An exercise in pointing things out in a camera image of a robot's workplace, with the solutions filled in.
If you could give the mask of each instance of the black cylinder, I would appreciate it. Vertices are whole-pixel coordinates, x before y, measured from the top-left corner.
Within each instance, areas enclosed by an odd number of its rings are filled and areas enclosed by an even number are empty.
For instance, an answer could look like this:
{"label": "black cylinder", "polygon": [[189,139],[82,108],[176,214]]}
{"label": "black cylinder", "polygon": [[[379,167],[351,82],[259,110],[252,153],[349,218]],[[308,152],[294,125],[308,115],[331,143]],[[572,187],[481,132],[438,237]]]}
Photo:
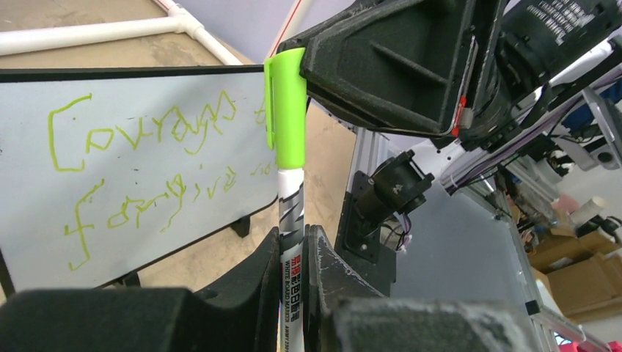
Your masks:
{"label": "black cylinder", "polygon": [[622,24],[617,0],[522,0],[503,18],[497,56],[514,101],[549,81]]}

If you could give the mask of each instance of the whiteboard stand foot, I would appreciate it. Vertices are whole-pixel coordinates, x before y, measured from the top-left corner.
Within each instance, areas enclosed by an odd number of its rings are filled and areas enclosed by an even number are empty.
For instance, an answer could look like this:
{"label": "whiteboard stand foot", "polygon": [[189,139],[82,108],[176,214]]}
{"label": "whiteboard stand foot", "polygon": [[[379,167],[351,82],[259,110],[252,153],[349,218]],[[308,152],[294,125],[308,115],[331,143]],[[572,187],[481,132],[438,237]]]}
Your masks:
{"label": "whiteboard stand foot", "polygon": [[251,233],[251,217],[247,215],[232,223],[230,226],[231,230],[235,231],[240,238],[245,238]]}
{"label": "whiteboard stand foot", "polygon": [[120,277],[113,284],[115,287],[140,287],[140,278],[138,277],[138,273],[129,273],[125,276]]}

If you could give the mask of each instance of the tan surface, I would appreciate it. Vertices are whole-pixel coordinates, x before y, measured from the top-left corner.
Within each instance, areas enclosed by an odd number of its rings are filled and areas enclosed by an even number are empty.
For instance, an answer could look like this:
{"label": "tan surface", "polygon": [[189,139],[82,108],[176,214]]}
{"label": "tan surface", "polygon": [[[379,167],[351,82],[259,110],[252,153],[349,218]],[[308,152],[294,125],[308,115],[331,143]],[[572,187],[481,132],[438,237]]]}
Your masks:
{"label": "tan surface", "polygon": [[[0,31],[127,21],[164,16],[151,0],[0,0]],[[220,65],[185,34],[163,34],[132,40],[0,57],[0,68],[149,67]],[[305,179],[306,222],[322,224],[334,240],[348,180],[354,135],[319,109],[307,121],[308,158]],[[273,206],[252,218],[251,235],[240,239],[221,231],[141,271],[145,286],[200,289],[252,253],[277,223]]]}

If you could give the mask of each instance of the white pvc pipe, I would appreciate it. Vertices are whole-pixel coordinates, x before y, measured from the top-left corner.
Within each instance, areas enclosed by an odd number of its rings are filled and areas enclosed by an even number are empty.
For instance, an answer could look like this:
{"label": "white pvc pipe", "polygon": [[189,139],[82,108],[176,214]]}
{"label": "white pvc pipe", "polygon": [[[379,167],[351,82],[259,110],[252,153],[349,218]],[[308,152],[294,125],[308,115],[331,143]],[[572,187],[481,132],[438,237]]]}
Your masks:
{"label": "white pvc pipe", "polygon": [[172,0],[153,0],[170,17],[179,18],[182,21],[183,31],[190,38],[198,41],[208,49],[218,60],[225,65],[242,65],[240,59],[231,54],[215,37],[209,34],[205,27],[188,12]]}
{"label": "white pvc pipe", "polygon": [[174,17],[0,32],[0,56],[179,32]]}
{"label": "white pvc pipe", "polygon": [[313,0],[295,0],[290,8],[290,12],[288,16],[285,18],[281,29],[279,30],[279,34],[274,39],[274,43],[270,47],[270,51],[268,52],[268,57],[272,57],[277,53],[277,48],[279,44],[286,39],[291,38],[294,34],[297,33],[298,28],[300,27],[300,23],[302,19],[307,14],[309,7],[311,7],[311,3]]}

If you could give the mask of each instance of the blue object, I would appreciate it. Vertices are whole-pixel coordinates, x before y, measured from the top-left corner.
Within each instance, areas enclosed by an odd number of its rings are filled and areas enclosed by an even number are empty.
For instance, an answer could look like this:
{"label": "blue object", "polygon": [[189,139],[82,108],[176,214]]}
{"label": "blue object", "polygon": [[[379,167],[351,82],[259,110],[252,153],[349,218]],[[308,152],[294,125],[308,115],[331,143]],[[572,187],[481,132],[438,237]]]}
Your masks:
{"label": "blue object", "polygon": [[[604,90],[601,93],[601,97],[604,99],[610,99],[615,103],[622,100],[622,81],[617,81],[611,87]],[[594,121],[594,116],[592,115],[590,108],[587,104],[583,104],[577,110],[570,113],[562,122],[562,125],[572,132],[583,126],[591,124],[592,121]]]}

